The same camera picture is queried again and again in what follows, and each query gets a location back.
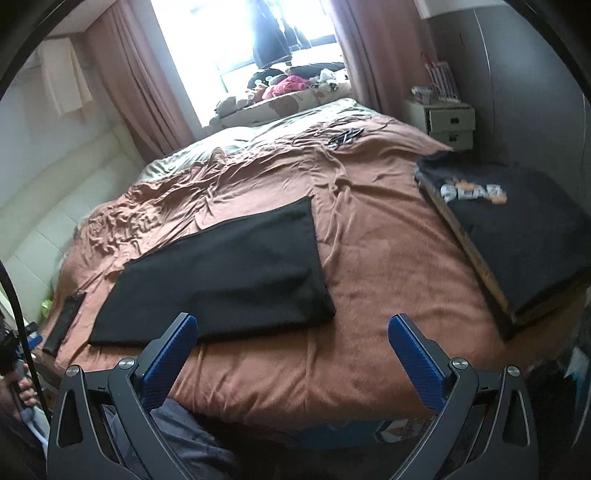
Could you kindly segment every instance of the drawer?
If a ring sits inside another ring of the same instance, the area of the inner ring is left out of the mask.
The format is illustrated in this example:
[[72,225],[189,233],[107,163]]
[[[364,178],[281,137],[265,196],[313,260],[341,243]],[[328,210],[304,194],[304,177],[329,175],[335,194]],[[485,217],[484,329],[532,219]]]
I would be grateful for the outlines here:
[[473,132],[467,130],[465,132],[439,132],[433,133],[431,136],[441,143],[449,145],[456,151],[471,150],[474,146]]
[[448,108],[429,110],[431,132],[462,132],[476,129],[476,116],[473,108]]

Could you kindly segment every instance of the blue gripper pad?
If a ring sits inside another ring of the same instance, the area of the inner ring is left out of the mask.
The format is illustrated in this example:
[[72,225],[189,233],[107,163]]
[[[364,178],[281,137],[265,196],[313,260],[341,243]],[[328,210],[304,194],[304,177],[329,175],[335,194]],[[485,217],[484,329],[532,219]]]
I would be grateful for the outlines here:
[[423,405],[435,411],[442,411],[447,400],[445,377],[399,315],[390,319],[388,340]]
[[146,412],[162,406],[197,343],[198,336],[197,320],[187,315],[170,336],[170,340],[160,349],[142,382],[139,401]]

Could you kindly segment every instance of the black cable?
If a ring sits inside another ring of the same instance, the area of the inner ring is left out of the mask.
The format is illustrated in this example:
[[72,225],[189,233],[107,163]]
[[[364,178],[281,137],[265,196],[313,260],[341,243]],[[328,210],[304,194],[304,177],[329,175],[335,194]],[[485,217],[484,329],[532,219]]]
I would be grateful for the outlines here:
[[8,276],[8,272],[2,261],[0,260],[0,285],[6,292],[8,301],[12,307],[12,313],[14,314],[14,321],[17,324],[18,330],[18,337],[21,341],[22,351],[25,354],[25,359],[27,360],[27,364],[29,365],[29,371],[31,373],[31,378],[33,379],[33,384],[35,385],[35,390],[37,390],[37,395],[39,396],[39,402],[41,403],[41,408],[45,413],[45,417],[47,421],[51,423],[51,412],[47,407],[47,400],[45,395],[43,394],[43,389],[41,388],[41,383],[39,382],[39,376],[37,375],[37,369],[35,368],[35,363],[33,361],[33,356],[31,355],[31,350],[29,349],[29,343],[27,340],[27,331],[25,328],[25,320],[22,316],[21,304],[18,301],[17,292],[14,290],[14,285],[12,285],[12,281]]

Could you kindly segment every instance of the pink plush toy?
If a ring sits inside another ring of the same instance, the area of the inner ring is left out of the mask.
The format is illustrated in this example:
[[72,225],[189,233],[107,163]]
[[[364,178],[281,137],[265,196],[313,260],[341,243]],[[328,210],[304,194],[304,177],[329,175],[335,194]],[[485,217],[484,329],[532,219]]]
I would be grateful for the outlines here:
[[286,93],[297,92],[298,90],[306,90],[310,86],[308,80],[304,80],[297,75],[291,75],[285,80],[280,81],[277,85],[270,86],[263,94],[263,100],[273,97],[279,97]]

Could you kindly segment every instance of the pink curtain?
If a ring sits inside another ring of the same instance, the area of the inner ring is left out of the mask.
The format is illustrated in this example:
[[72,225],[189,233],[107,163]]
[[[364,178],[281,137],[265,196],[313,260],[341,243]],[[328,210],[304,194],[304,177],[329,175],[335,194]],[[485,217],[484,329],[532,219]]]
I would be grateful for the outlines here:
[[118,0],[86,31],[113,104],[146,163],[195,142],[128,0]]
[[421,53],[434,58],[428,26],[413,0],[323,0],[357,100],[402,117],[415,85],[428,86]]

